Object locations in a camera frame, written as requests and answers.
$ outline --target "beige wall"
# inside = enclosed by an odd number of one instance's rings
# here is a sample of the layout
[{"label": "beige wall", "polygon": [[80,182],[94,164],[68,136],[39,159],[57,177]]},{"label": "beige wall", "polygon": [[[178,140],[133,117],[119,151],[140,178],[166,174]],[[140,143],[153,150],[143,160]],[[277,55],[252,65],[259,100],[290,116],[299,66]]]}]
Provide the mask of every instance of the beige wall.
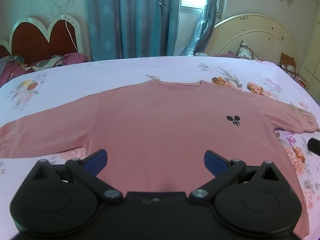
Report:
[{"label": "beige wall", "polygon": [[[244,13],[258,13],[280,22],[295,44],[297,64],[301,67],[313,32],[317,3],[318,0],[227,0],[223,19]],[[190,37],[193,30],[194,18],[184,13],[180,15],[180,19],[183,20],[179,23],[176,50],[188,42],[184,44],[186,37]]]},{"label": "beige wall", "polygon": [[[55,0],[57,5],[64,4],[66,1]],[[0,40],[8,41],[13,25],[23,17],[34,17],[48,27],[51,20],[63,12],[61,8],[53,5],[52,0],[1,0],[1,2]],[[65,13],[79,22],[84,53],[91,59],[86,0],[71,0]]]}]

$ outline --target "cream cabinet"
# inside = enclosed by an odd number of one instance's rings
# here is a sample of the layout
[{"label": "cream cabinet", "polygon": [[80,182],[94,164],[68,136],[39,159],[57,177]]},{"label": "cream cabinet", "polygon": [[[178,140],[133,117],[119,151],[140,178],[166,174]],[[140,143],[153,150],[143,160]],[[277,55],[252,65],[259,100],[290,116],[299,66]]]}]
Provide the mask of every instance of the cream cabinet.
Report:
[{"label": "cream cabinet", "polygon": [[316,99],[320,93],[320,6],[313,30],[307,56],[300,70],[300,75],[309,82],[308,93]]}]

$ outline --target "blue curtain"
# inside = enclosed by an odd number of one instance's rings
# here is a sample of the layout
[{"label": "blue curtain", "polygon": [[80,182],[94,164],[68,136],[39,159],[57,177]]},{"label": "blue curtain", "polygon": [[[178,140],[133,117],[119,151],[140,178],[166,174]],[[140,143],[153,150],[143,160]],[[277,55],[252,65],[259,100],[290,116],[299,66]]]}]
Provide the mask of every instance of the blue curtain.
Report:
[{"label": "blue curtain", "polygon": [[217,16],[217,1],[207,0],[193,29],[190,41],[181,52],[181,56],[204,52],[214,29],[214,22]]},{"label": "blue curtain", "polygon": [[173,56],[181,0],[87,0],[93,60]]}]

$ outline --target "pink shirt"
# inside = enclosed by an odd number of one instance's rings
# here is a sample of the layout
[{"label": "pink shirt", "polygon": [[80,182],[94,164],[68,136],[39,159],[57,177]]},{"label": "pink shirt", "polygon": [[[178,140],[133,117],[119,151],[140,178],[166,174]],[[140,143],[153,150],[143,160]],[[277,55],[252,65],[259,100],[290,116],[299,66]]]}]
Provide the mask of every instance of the pink shirt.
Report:
[{"label": "pink shirt", "polygon": [[90,155],[106,149],[108,164],[98,177],[124,194],[188,194],[213,179],[204,166],[206,150],[247,165],[272,160],[302,203],[295,232],[303,237],[309,233],[306,203],[275,128],[296,133],[319,130],[312,114],[265,96],[204,81],[151,80],[89,95],[4,125],[0,157],[34,157],[77,147]]}]

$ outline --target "white cable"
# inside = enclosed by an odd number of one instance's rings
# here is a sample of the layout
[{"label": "white cable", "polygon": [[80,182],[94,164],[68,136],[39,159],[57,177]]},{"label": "white cable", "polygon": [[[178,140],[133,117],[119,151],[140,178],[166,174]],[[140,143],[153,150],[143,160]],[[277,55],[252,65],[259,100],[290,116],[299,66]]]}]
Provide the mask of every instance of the white cable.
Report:
[{"label": "white cable", "polygon": [[69,29],[68,29],[68,26],[67,26],[67,18],[66,18],[66,15],[65,15],[65,11],[66,11],[66,9],[68,8],[70,2],[71,2],[71,0],[68,0],[64,5],[59,6],[59,5],[57,5],[57,4],[54,2],[54,0],[52,0],[52,3],[53,3],[53,5],[54,5],[55,7],[57,7],[57,8],[63,8],[63,7],[65,7],[65,8],[63,9],[63,17],[64,17],[64,20],[65,20],[65,22],[66,22],[66,28],[67,28],[67,31],[68,31],[69,36],[70,36],[70,38],[71,38],[71,41],[72,41],[73,45],[74,45],[75,48],[76,48],[76,51],[79,52],[76,44],[75,44],[74,41],[73,41],[73,38],[72,38],[72,36],[71,36],[71,33],[70,33]]}]

